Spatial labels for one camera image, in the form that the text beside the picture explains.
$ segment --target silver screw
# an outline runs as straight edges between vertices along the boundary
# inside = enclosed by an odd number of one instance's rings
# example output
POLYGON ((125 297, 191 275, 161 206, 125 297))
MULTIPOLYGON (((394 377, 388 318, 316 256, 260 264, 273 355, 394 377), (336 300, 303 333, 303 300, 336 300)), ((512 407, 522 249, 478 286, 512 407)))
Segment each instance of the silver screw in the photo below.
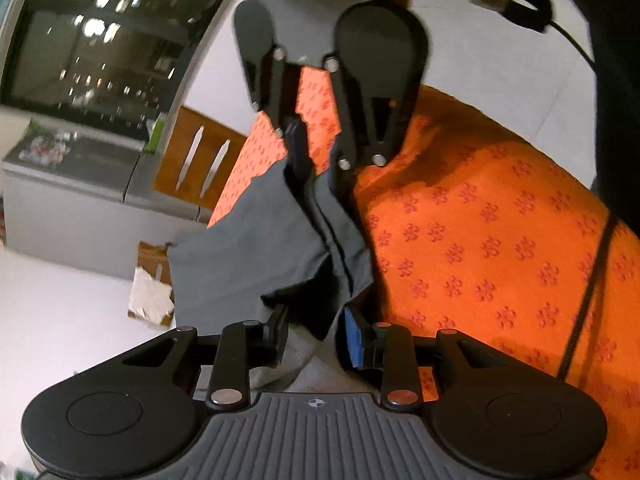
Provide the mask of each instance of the silver screw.
POLYGON ((371 160, 379 168, 384 168, 386 166, 386 158, 382 155, 374 155, 371 157, 371 160))
POLYGON ((211 394, 211 400, 216 404, 235 404, 242 400, 242 394, 232 388, 222 388, 211 394))
POLYGON ((335 57, 330 57, 324 62, 324 67, 331 73, 338 72, 338 68, 340 68, 340 64, 335 57))
POLYGON ((396 406, 407 406, 417 402, 418 394, 411 390, 393 390, 386 398, 396 406))

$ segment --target black cable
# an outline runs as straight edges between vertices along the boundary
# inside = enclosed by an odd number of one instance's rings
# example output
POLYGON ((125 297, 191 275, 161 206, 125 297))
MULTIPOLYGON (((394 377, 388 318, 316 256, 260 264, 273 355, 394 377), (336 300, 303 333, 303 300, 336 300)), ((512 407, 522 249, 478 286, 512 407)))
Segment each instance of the black cable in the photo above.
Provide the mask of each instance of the black cable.
POLYGON ((593 62, 593 59, 589 57, 589 54, 587 54, 584 51, 584 49, 580 46, 580 44, 577 41, 575 41, 574 38, 572 38, 571 35, 566 30, 564 30, 564 28, 560 27, 560 25, 558 25, 553 20, 549 23, 549 25, 553 27, 555 30, 557 30, 560 34, 562 34, 566 38, 566 40, 574 46, 574 49, 577 50, 578 53, 580 53, 580 55, 591 67, 591 70, 593 70, 593 72, 595 73, 596 64, 593 62))
POLYGON ((618 218, 613 213, 609 213, 607 224, 604 226, 602 236, 600 237, 598 252, 596 253, 596 259, 593 263, 593 269, 591 269, 587 287, 584 289, 584 295, 582 297, 582 303, 580 304, 580 310, 578 311, 578 315, 575 317, 574 328, 572 329, 571 335, 569 336, 569 339, 566 343, 564 355, 562 356, 562 361, 560 363, 560 367, 558 368, 558 374, 556 375, 556 378, 560 379, 561 381, 566 380, 567 374, 569 373, 571 361, 573 360, 575 354, 575 348, 578 345, 578 340, 580 339, 580 334, 582 333, 582 327, 584 326, 584 320, 586 319, 587 313, 589 312, 589 307, 591 306, 593 291, 595 290, 599 277, 607 268, 607 257, 609 255, 611 237, 613 236, 613 230, 615 229, 617 222, 618 218))

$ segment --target gray fabric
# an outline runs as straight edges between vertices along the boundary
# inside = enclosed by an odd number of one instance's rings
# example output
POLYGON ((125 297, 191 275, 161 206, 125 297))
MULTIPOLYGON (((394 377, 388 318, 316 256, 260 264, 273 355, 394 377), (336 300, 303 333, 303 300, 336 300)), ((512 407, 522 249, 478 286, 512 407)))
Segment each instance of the gray fabric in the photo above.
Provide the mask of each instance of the gray fabric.
MULTIPOLYGON (((293 287, 298 304, 311 309, 303 312, 307 326, 315 314, 318 323, 321 312, 338 315, 322 342, 304 326, 290 325, 282 364, 252 370, 252 388, 370 391, 342 369, 335 350, 344 305, 372 284, 370 253, 330 192, 328 172, 306 184, 303 210, 286 183, 286 164, 277 162, 254 178, 231 212, 212 228, 169 250, 177 322, 206 334, 246 319, 265 321, 270 310, 262 299, 293 287), (330 275, 323 271, 327 267, 330 275), (304 283, 315 285, 314 292, 295 288, 304 283)), ((207 380, 202 377, 199 384, 207 380)))

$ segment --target dark window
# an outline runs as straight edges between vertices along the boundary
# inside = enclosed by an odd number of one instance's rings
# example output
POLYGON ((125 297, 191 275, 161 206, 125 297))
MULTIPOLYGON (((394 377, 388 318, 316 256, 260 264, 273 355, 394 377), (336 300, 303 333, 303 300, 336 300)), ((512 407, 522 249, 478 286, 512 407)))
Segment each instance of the dark window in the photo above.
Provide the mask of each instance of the dark window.
POLYGON ((221 1, 27 0, 2 101, 146 140, 221 1))

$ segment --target white floor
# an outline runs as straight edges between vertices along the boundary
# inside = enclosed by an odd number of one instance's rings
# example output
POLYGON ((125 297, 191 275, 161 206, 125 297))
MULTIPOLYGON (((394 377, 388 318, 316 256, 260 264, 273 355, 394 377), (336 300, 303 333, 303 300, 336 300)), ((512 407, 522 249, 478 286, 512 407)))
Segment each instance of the white floor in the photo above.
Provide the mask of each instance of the white floor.
MULTIPOLYGON (((554 0, 588 47, 584 20, 554 0)), ((542 35, 466 0, 414 0, 432 40, 425 82, 521 134, 588 186, 594 80, 554 30, 542 35)), ((159 332, 127 318, 130 283, 0 248, 0 462, 32 468, 20 417, 40 391, 159 332)))

